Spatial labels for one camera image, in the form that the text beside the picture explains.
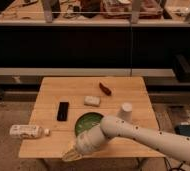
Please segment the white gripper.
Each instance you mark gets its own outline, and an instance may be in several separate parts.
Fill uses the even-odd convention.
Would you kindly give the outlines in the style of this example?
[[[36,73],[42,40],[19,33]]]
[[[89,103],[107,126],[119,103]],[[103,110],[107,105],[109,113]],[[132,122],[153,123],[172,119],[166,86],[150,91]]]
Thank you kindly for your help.
[[[103,144],[103,136],[97,134],[90,134],[88,131],[85,131],[78,135],[76,141],[71,141],[69,143],[70,151],[66,152],[62,160],[64,162],[71,162],[80,159],[81,155],[89,155],[99,150]]]

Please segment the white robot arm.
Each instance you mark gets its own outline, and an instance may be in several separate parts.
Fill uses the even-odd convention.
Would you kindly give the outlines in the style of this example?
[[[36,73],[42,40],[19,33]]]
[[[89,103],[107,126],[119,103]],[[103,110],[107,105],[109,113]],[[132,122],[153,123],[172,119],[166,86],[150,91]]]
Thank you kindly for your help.
[[[100,123],[80,133],[62,155],[62,160],[79,160],[92,154],[115,137],[132,139],[190,166],[190,137],[139,127],[116,116],[105,116]]]

